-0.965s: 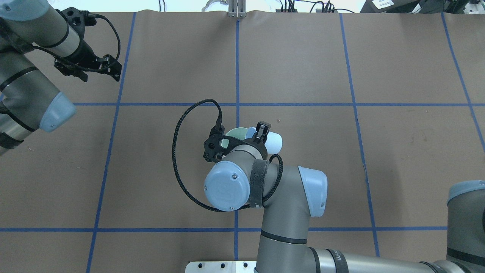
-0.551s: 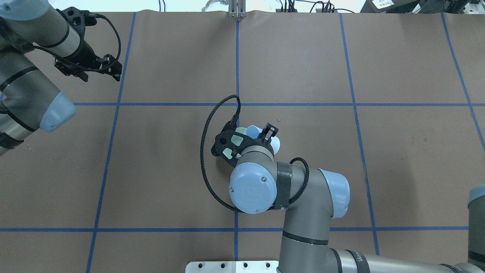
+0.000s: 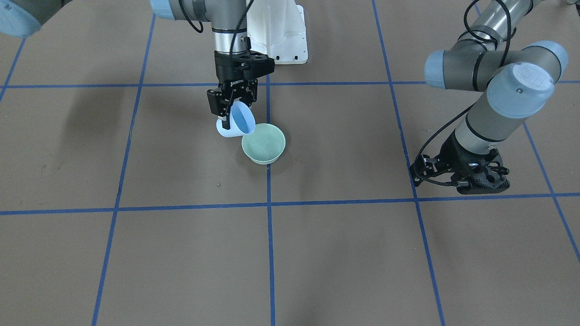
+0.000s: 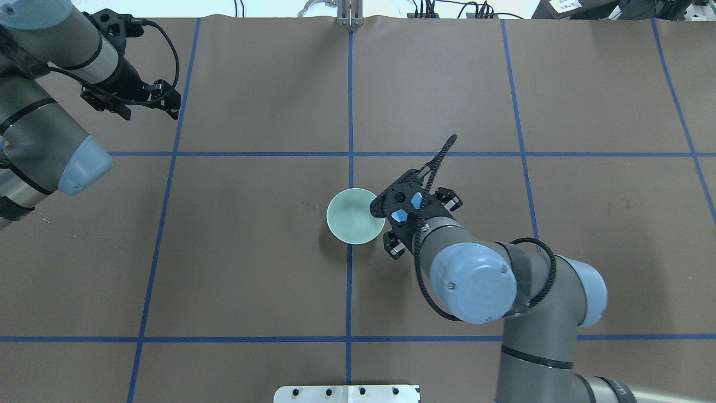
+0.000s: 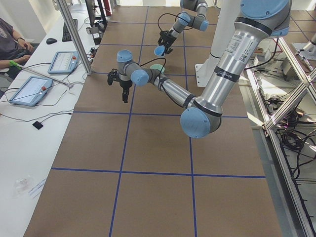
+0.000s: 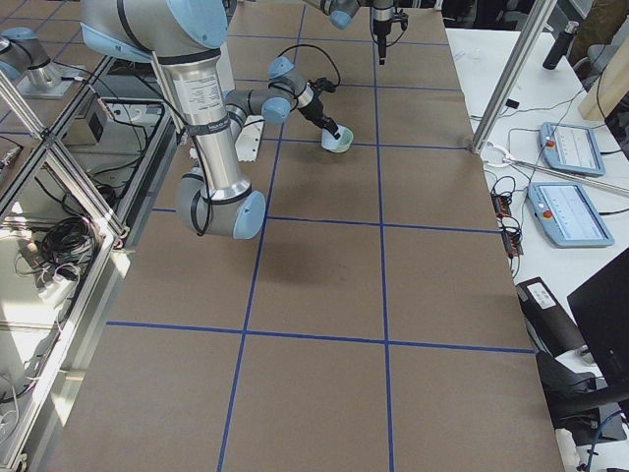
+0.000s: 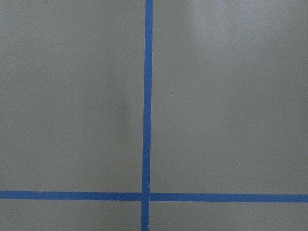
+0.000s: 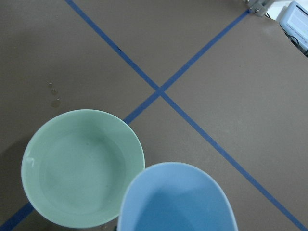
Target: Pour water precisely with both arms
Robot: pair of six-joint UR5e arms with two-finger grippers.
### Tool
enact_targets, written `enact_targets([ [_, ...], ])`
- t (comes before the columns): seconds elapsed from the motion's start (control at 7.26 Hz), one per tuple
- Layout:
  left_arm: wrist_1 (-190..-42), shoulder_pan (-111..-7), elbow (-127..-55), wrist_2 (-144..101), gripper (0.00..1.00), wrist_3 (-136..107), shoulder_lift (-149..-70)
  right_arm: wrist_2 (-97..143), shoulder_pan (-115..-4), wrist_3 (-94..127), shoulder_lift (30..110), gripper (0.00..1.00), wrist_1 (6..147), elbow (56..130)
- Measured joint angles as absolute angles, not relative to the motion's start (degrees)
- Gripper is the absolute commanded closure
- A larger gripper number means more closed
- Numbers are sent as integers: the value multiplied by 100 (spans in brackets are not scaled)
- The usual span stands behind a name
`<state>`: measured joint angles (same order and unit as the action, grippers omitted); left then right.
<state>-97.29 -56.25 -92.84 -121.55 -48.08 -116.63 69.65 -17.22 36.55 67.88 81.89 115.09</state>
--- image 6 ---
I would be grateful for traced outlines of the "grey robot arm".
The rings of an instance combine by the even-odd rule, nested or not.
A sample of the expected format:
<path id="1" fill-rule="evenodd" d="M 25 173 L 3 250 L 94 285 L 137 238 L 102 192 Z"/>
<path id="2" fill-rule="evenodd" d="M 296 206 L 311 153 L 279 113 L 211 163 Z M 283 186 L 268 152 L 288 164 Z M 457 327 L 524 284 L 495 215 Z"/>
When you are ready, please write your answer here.
<path id="1" fill-rule="evenodd" d="M 265 197 L 242 173 L 236 141 L 247 119 L 282 124 L 298 110 L 343 152 L 352 132 L 326 116 L 316 92 L 286 57 L 269 66 L 266 89 L 221 88 L 217 63 L 228 22 L 219 1 L 85 1 L 85 44 L 103 55 L 153 65 L 198 158 L 178 187 L 177 213 L 198 235 L 247 240 L 260 231 Z"/>

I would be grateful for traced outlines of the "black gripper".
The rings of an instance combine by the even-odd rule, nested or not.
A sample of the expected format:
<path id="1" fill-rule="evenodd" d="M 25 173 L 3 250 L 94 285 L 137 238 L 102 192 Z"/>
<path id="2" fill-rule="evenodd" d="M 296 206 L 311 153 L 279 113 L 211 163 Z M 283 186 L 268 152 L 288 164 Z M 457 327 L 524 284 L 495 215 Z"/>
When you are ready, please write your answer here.
<path id="1" fill-rule="evenodd" d="M 334 120 L 328 120 L 320 100 L 311 100 L 302 107 L 302 116 L 320 129 L 326 126 L 327 133 L 334 139 L 341 137 L 339 127 Z"/>

